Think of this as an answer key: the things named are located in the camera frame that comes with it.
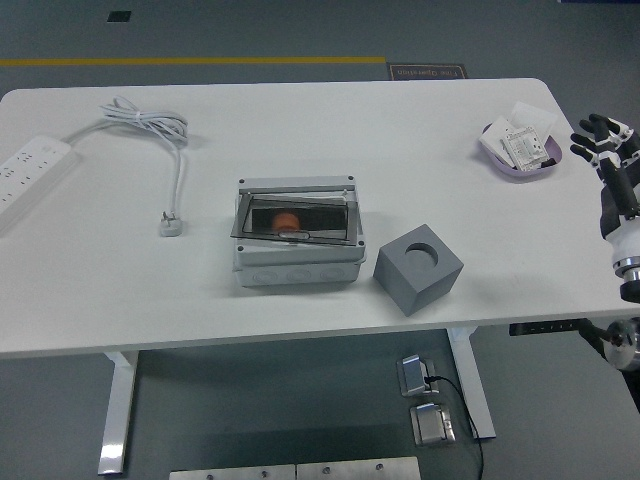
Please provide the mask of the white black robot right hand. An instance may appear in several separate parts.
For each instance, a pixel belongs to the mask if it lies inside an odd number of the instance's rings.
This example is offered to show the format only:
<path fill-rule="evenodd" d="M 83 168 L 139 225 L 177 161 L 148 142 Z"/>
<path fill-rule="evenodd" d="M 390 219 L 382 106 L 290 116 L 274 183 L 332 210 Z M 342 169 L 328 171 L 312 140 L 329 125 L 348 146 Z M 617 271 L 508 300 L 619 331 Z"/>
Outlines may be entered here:
<path fill-rule="evenodd" d="M 639 255 L 639 134 L 617 120 L 591 114 L 579 122 L 587 133 L 573 133 L 570 150 L 582 157 L 602 182 L 602 238 L 613 248 L 614 263 Z"/>

